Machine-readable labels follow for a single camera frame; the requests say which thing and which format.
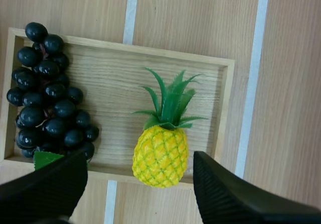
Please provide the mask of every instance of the wooden surface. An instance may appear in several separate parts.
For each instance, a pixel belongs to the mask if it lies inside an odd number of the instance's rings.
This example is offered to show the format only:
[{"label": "wooden surface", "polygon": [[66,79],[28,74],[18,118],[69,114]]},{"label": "wooden surface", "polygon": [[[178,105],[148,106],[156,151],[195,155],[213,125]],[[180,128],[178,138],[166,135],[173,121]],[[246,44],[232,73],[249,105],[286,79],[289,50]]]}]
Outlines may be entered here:
[{"label": "wooden surface", "polygon": [[321,0],[269,0],[245,179],[321,208]]},{"label": "wooden surface", "polygon": [[138,0],[133,44],[236,59],[222,164],[234,171],[258,0]]},{"label": "wooden surface", "polygon": [[[13,136],[16,131],[6,126],[15,122],[17,108],[6,100],[5,93],[9,90],[10,76],[13,67],[14,52],[25,38],[24,30],[9,30],[4,94],[2,103],[3,131],[1,136],[6,143],[6,150],[12,150],[15,145]],[[170,84],[174,77],[186,70],[185,79],[196,73],[203,74],[197,83],[189,84],[196,90],[196,96],[189,104],[186,116],[201,116],[206,121],[198,121],[194,128],[186,130],[189,139],[189,160],[185,178],[193,176],[194,151],[204,151],[211,155],[215,153],[217,137],[220,150],[223,149],[226,116],[228,114],[229,97],[234,71],[234,61],[214,57],[177,53],[161,49],[149,49],[124,44],[115,44],[85,38],[62,36],[65,42],[64,53],[70,59],[66,71],[71,86],[76,86],[84,92],[84,101],[79,109],[88,111],[91,121],[100,128],[97,141],[94,142],[95,154],[91,160],[92,166],[107,167],[127,171],[131,174],[133,150],[142,133],[146,116],[132,115],[134,111],[153,109],[148,92],[139,87],[152,87],[160,96],[159,85],[152,74],[147,74],[144,67],[158,72],[165,83]],[[25,40],[24,45],[32,42]],[[11,110],[11,118],[5,118],[6,111]],[[20,154],[16,147],[15,154]]]}]

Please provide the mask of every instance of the grape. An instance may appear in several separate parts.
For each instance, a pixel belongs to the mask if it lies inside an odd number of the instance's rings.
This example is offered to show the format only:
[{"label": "grape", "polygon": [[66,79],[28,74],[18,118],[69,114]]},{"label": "grape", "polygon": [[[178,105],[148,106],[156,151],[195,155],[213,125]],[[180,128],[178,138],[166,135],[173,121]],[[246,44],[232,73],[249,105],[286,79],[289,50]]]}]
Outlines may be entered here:
[{"label": "grape", "polygon": [[55,54],[62,51],[64,48],[64,41],[57,35],[48,35],[44,41],[46,52],[49,54]]},{"label": "grape", "polygon": [[26,158],[32,158],[35,154],[36,149],[21,150],[21,153]]},{"label": "grape", "polygon": [[59,73],[58,65],[50,60],[43,60],[38,64],[38,70],[40,75],[44,77],[52,77]]},{"label": "grape", "polygon": [[84,139],[82,132],[78,129],[72,129],[65,133],[64,143],[67,147],[75,147]]},{"label": "grape", "polygon": [[95,146],[91,142],[84,142],[80,149],[85,152],[86,160],[91,159],[95,153]]},{"label": "grape", "polygon": [[27,37],[33,42],[42,43],[48,35],[47,29],[40,23],[30,22],[26,25],[25,32]]},{"label": "grape", "polygon": [[62,83],[65,87],[68,87],[70,83],[69,77],[65,73],[58,74],[54,81]]},{"label": "grape", "polygon": [[26,67],[18,67],[16,70],[14,70],[11,74],[11,77],[14,81],[17,80],[17,74],[20,72],[29,72],[31,73],[30,69],[26,68]]},{"label": "grape", "polygon": [[25,107],[20,113],[21,123],[28,128],[38,126],[44,119],[44,111],[39,107]]},{"label": "grape", "polygon": [[66,95],[74,104],[80,104],[84,97],[83,92],[77,87],[68,87],[66,90]]},{"label": "grape", "polygon": [[26,107],[42,106],[44,103],[44,99],[39,92],[26,92],[22,102],[23,102],[23,105]]},{"label": "grape", "polygon": [[51,137],[58,138],[65,133],[65,122],[60,118],[52,118],[43,124],[43,130]]},{"label": "grape", "polygon": [[34,67],[41,61],[41,55],[32,47],[23,47],[18,51],[17,57],[26,67]]},{"label": "grape", "polygon": [[57,63],[59,66],[60,71],[64,71],[69,66],[69,59],[68,57],[63,53],[58,53],[51,57],[51,59]]},{"label": "grape", "polygon": [[94,142],[99,136],[99,129],[94,125],[89,125],[85,129],[84,135],[85,135],[85,140]]},{"label": "grape", "polygon": [[7,100],[9,103],[13,104],[14,106],[22,106],[23,103],[23,96],[24,92],[21,91],[18,87],[14,87],[10,89],[7,93]]},{"label": "grape", "polygon": [[60,98],[65,94],[65,86],[62,83],[50,83],[45,87],[45,93],[52,98]]},{"label": "grape", "polygon": [[54,105],[54,112],[60,118],[70,117],[75,110],[75,105],[68,99],[62,99]]},{"label": "grape", "polygon": [[23,123],[21,123],[20,115],[16,117],[16,126],[21,130],[26,128],[26,126]]},{"label": "grape", "polygon": [[33,149],[41,143],[39,131],[36,128],[20,130],[17,139],[17,146],[21,149]]},{"label": "grape", "polygon": [[33,90],[39,86],[39,79],[31,71],[19,72],[17,85],[23,91]]},{"label": "grape", "polygon": [[76,114],[76,125],[80,128],[86,128],[90,124],[90,115],[85,110],[79,110]]},{"label": "grape", "polygon": [[41,50],[40,44],[41,44],[41,43],[34,42],[34,43],[32,44],[32,48],[34,48],[37,52],[39,52],[39,53],[42,54],[42,50]]}]

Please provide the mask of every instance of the yellow pineapple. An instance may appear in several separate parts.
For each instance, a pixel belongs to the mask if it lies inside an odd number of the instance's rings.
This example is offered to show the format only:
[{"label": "yellow pineapple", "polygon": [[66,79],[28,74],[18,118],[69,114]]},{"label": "yellow pineapple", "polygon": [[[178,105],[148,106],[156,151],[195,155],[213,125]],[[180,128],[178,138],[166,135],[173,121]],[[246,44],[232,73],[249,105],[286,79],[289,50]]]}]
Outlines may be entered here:
[{"label": "yellow pineapple", "polygon": [[146,68],[157,79],[162,103],[150,87],[146,89],[152,98],[155,110],[141,110],[135,114],[150,115],[144,126],[134,150],[132,170],[134,176],[146,185],[166,188],[177,185],[187,169],[189,147],[183,128],[191,128],[189,121],[205,119],[202,117],[182,117],[190,100],[195,94],[194,89],[185,88],[198,75],[183,81],[182,71],[168,87],[161,77],[153,70]]}]

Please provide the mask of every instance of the pineapple leaf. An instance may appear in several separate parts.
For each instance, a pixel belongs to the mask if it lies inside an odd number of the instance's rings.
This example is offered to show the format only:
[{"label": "pineapple leaf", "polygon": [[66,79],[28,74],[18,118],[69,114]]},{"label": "pineapple leaf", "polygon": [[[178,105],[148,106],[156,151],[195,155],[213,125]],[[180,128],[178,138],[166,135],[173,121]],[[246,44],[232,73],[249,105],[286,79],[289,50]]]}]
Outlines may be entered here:
[{"label": "pineapple leaf", "polygon": [[160,122],[158,121],[158,118],[156,118],[154,115],[151,115],[149,119],[145,122],[144,130],[150,129],[154,126],[159,126]]},{"label": "pineapple leaf", "polygon": [[193,124],[182,124],[182,125],[178,125],[176,128],[186,128],[189,129],[193,126]]},{"label": "pineapple leaf", "polygon": [[177,74],[170,86],[168,86],[168,91],[171,91],[176,85],[183,81],[185,70]]},{"label": "pineapple leaf", "polygon": [[145,69],[147,71],[149,71],[150,73],[152,73],[154,75],[154,77],[156,78],[156,80],[158,81],[158,84],[159,84],[159,87],[161,89],[161,93],[162,93],[162,109],[164,108],[164,103],[165,103],[165,99],[166,99],[166,96],[167,96],[167,89],[165,87],[165,83],[164,81],[162,80],[162,78],[157,74],[155,73],[153,70],[145,67]]},{"label": "pineapple leaf", "polygon": [[199,117],[199,116],[183,117],[180,120],[180,125],[189,121],[194,121],[194,120],[207,120],[207,118]]},{"label": "pineapple leaf", "polygon": [[179,123],[181,116],[185,113],[186,107],[191,101],[192,97],[195,95],[195,90],[190,89],[183,93],[180,105],[176,111],[175,123]]},{"label": "pineapple leaf", "polygon": [[154,106],[155,106],[155,110],[156,110],[156,113],[157,115],[159,114],[159,103],[158,103],[158,97],[157,97],[157,94],[154,92],[154,90],[152,90],[150,87],[145,87],[145,86],[142,86],[142,88],[144,88],[145,90],[147,90],[152,98],[152,101],[154,103]]},{"label": "pineapple leaf", "polygon": [[132,113],[133,115],[153,115],[157,118],[157,113],[154,110],[140,110]]}]

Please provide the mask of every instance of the wood grain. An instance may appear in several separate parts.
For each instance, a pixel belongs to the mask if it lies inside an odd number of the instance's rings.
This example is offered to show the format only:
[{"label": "wood grain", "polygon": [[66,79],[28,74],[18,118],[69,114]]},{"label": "wood grain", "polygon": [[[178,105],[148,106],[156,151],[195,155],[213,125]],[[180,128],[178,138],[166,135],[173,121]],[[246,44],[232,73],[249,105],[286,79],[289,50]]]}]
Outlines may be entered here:
[{"label": "wood grain", "polygon": [[321,0],[269,0],[245,179],[321,207]]},{"label": "wood grain", "polygon": [[180,224],[202,223],[202,220],[192,189],[157,189],[118,183],[114,223]]},{"label": "wood grain", "polygon": [[138,0],[133,44],[236,59],[222,164],[234,171],[258,0]]}]

